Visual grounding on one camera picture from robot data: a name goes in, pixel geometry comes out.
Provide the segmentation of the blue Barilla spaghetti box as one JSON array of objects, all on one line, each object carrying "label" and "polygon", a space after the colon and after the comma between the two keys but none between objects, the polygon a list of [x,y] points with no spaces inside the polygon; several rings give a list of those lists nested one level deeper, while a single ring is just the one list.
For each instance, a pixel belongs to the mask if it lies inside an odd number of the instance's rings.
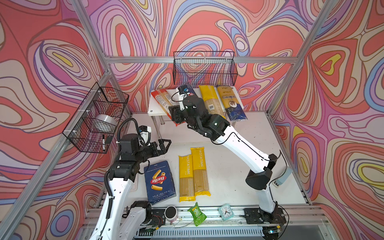
[{"label": "blue Barilla spaghetti box", "polygon": [[189,84],[181,85],[180,87],[178,87],[178,89],[180,94],[187,94],[188,96],[196,94],[194,89]]}]

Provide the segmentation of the yellow barcode spaghetti bag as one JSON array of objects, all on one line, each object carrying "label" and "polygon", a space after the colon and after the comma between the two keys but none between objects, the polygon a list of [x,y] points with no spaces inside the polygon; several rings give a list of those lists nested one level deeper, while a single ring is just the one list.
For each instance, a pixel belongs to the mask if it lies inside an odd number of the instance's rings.
[{"label": "yellow barcode spaghetti bag", "polygon": [[218,97],[216,88],[214,86],[200,85],[199,90],[209,114],[217,114],[226,118],[224,106]]}]

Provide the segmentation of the red spaghetti bag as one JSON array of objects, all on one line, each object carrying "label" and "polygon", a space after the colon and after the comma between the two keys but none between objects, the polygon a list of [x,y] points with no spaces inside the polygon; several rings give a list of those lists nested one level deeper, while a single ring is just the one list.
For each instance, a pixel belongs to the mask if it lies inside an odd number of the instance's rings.
[{"label": "red spaghetti bag", "polygon": [[151,96],[156,100],[156,102],[160,105],[162,111],[170,118],[171,112],[170,107],[178,106],[179,104],[172,100],[171,95],[168,93],[166,89],[159,89],[151,92]]}]

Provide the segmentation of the dark blue yellow spaghetti bag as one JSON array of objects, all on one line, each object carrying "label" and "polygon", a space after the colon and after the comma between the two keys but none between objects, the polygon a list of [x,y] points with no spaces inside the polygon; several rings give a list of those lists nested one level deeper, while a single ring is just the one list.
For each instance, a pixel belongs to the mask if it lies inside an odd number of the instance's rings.
[{"label": "dark blue yellow spaghetti bag", "polygon": [[217,90],[229,120],[231,122],[246,121],[248,118],[241,107],[233,88],[230,86],[218,86]]}]

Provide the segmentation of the blue Barilla rigatoni box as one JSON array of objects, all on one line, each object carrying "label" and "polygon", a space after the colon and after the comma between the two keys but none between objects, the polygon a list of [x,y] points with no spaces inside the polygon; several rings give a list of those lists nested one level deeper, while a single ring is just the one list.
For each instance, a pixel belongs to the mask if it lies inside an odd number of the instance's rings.
[{"label": "blue Barilla rigatoni box", "polygon": [[168,161],[151,164],[144,168],[148,201],[158,204],[176,196],[176,188]]}]

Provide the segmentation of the long yellow Pastatime bag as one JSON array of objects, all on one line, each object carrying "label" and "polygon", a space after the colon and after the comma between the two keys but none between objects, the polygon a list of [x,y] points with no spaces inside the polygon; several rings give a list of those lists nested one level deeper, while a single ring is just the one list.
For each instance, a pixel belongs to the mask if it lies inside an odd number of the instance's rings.
[{"label": "long yellow Pastatime bag", "polygon": [[191,148],[195,196],[211,196],[204,147]]}]

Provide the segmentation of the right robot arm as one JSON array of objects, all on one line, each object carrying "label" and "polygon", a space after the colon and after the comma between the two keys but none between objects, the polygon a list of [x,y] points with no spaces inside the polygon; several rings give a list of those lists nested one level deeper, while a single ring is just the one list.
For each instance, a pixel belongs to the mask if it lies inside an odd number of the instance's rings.
[{"label": "right robot arm", "polygon": [[223,116],[210,114],[202,98],[182,90],[174,93],[176,103],[170,106],[171,119],[176,124],[187,123],[187,127],[222,145],[243,160],[250,171],[246,177],[248,186],[256,190],[259,200],[259,216],[263,222],[278,220],[278,204],[273,200],[268,184],[271,182],[272,169],[278,157],[267,155],[243,138]]}]

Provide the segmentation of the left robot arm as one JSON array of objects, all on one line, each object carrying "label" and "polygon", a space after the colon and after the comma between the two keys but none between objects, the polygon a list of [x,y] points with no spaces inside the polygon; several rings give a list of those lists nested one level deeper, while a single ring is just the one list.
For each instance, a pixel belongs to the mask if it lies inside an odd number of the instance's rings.
[{"label": "left robot arm", "polygon": [[152,207],[148,201],[135,201],[127,218],[123,219],[128,194],[140,173],[140,165],[166,154],[172,143],[165,139],[151,142],[150,136],[144,136],[148,131],[148,127],[139,126],[134,118],[124,120],[119,126],[117,143],[120,150],[104,175],[107,197],[91,234],[92,240],[132,240],[139,227],[151,221]]}]

